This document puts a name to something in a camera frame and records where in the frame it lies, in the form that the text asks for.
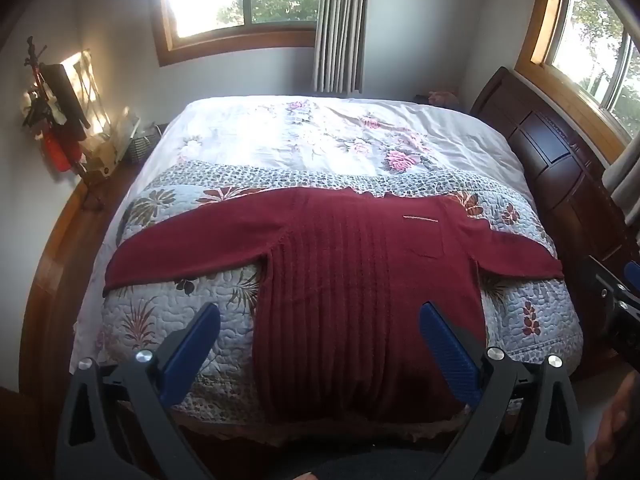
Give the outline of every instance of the red sweater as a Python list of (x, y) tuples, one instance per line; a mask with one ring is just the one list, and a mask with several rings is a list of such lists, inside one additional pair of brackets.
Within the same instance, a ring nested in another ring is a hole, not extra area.
[(288, 188), (211, 203), (126, 240), (105, 292), (262, 259), (253, 361), (272, 420), (357, 412), (428, 422), (460, 409), (418, 331), (434, 301), (484, 344), (478, 266), (562, 278), (539, 243), (491, 230), (447, 196)]

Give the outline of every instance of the metal screw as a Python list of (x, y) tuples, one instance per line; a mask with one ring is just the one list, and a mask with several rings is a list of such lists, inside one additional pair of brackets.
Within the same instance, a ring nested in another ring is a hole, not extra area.
[(81, 370), (87, 370), (89, 368), (91, 368), (91, 366), (94, 364), (93, 361), (91, 361), (90, 357), (85, 357), (84, 359), (80, 359), (78, 361), (78, 368), (80, 368)]
[(549, 364), (552, 365), (553, 368), (559, 368), (562, 366), (562, 359), (557, 355), (550, 355), (546, 360), (549, 361)]
[(486, 351), (487, 357), (494, 361), (502, 361), (504, 359), (504, 352), (502, 349), (492, 346)]
[(139, 363), (148, 363), (153, 356), (151, 350), (141, 350), (136, 354), (136, 361)]

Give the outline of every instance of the floral quilt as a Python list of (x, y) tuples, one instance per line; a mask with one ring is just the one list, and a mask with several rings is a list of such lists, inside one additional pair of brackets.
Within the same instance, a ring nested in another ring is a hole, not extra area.
[[(106, 264), (136, 232), (203, 203), (291, 186), (348, 186), (377, 196), (452, 194), (470, 216), (532, 238), (555, 254), (518, 159), (500, 134), (475, 118), (366, 100), (264, 96), (194, 102), (168, 127), (114, 216), (75, 325), (70, 370), (87, 355), (120, 362), (141, 348), (156, 348), (213, 301), (222, 313), (220, 337), (185, 401), (175, 407), (178, 418), (198, 431), (268, 442), (343, 433), (338, 422), (304, 428), (266, 423), (251, 371), (257, 266), (127, 287), (102, 298)], [(570, 371), (577, 367), (582, 332), (563, 282), (481, 278), (487, 344), (532, 362), (553, 352)], [(417, 437), (459, 423), (350, 420), (347, 429)]]

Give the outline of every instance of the headboard panel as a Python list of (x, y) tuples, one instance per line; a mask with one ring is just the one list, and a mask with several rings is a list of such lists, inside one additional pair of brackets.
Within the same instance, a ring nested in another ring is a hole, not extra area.
[(471, 114), (503, 134), (522, 163), (584, 332), (576, 373), (598, 373), (616, 354), (599, 337), (604, 300), (581, 285), (578, 266), (593, 255), (622, 277), (624, 265), (639, 259), (635, 237), (602, 185), (604, 168), (582, 137), (505, 67), (487, 83)]

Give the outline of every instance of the striped curtain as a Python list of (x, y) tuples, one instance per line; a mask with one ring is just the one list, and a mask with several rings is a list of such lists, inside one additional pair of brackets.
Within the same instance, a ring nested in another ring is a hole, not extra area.
[(320, 0), (313, 90), (362, 90), (367, 0)]

